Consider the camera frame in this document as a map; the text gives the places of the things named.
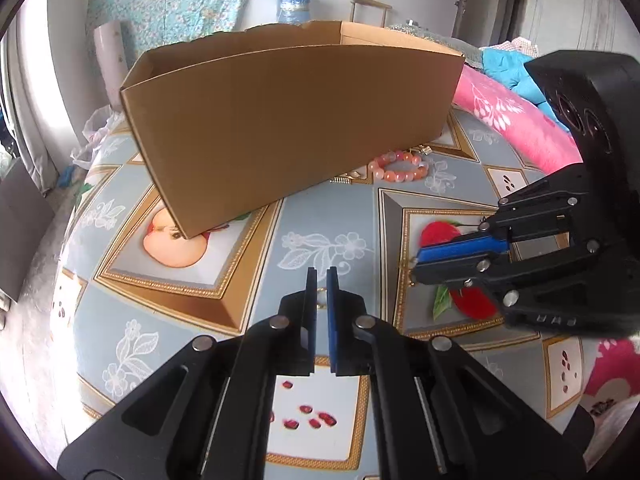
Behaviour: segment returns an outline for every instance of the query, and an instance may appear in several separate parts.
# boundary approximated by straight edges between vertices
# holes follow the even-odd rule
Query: open cardboard box
[[[464,57],[349,22],[262,25],[145,52],[121,98],[187,238],[440,135]]]

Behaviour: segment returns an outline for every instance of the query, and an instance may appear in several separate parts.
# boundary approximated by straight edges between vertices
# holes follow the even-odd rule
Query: wooden chair
[[[390,9],[393,9],[392,6],[384,4],[382,2],[377,2],[376,0],[351,0],[351,15],[349,17],[350,22],[353,21],[353,17],[356,13],[356,4],[361,4],[367,7],[376,7],[377,9],[382,9],[382,23],[380,24],[380,27],[382,28],[385,27],[386,12]]]

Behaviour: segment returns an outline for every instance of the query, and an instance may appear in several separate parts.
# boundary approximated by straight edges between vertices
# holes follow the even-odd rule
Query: pink blanket
[[[571,135],[532,103],[467,65],[453,102],[491,126],[546,174],[582,162]]]

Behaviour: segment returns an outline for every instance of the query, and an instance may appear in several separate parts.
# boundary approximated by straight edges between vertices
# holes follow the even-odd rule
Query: patterned tablecloth
[[[128,126],[110,133],[69,222],[51,313],[68,438],[194,336],[228,338],[273,315],[282,296],[303,288],[308,266],[318,270],[320,287],[328,267],[336,266],[340,288],[361,295],[371,314],[405,334],[453,336],[564,430],[597,343],[510,329],[500,317],[475,321],[455,308],[434,320],[436,288],[411,286],[406,271],[429,222],[446,219],[462,232],[473,230],[500,197],[542,174],[461,110],[451,111],[431,147],[424,180],[374,183],[359,168],[359,178],[324,182],[187,242],[175,235]],[[527,257],[565,242],[550,237],[518,244],[514,252]],[[329,373],[322,296],[316,373],[276,382],[266,478],[315,479],[331,470],[351,480],[378,472],[368,381]],[[314,411],[305,415],[301,405]],[[318,411],[336,424],[315,428]],[[286,419],[299,427],[287,429]]]

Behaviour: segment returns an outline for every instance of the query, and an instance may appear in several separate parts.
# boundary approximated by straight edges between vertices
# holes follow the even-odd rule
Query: plastic bag
[[[110,106],[98,108],[84,124],[82,134],[88,141],[83,148],[74,148],[71,158],[76,166],[88,170],[94,162],[104,137],[124,120],[124,113],[114,111]]]

